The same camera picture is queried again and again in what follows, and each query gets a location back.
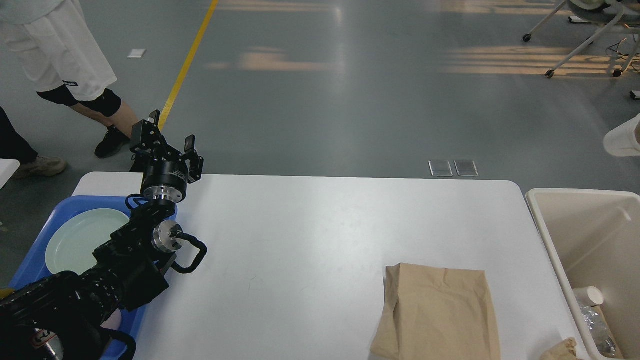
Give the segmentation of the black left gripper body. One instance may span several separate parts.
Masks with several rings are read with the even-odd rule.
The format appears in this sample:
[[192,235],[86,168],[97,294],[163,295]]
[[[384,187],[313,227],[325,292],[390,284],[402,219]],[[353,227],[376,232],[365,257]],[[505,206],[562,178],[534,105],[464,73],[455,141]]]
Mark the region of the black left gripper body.
[[180,203],[186,198],[188,167],[183,156],[147,156],[142,171],[141,194],[146,199]]

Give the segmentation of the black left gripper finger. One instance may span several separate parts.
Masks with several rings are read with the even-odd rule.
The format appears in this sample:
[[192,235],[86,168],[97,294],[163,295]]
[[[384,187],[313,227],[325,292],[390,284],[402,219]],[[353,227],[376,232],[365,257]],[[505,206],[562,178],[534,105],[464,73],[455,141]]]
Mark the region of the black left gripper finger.
[[198,154],[195,148],[195,135],[189,135],[185,138],[182,159],[187,166],[187,183],[201,180],[204,158]]
[[173,156],[173,148],[160,132],[160,110],[151,112],[146,120],[140,120],[132,128],[130,152],[151,160],[167,161]]

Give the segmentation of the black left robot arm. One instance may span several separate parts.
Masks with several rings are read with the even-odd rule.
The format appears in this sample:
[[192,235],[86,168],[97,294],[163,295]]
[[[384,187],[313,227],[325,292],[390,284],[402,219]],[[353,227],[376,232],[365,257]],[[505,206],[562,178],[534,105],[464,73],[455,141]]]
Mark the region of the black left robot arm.
[[96,265],[80,275],[46,276],[2,299],[3,360],[98,360],[113,341],[125,346],[120,358],[131,360],[134,337],[103,323],[116,310],[132,312],[160,296],[169,269],[190,274],[205,258],[206,244],[170,219],[187,186],[201,179],[204,159],[194,135],[182,152],[170,146],[160,115],[153,111],[132,128],[130,150],[145,166],[141,189],[128,196],[128,223],[93,251]]

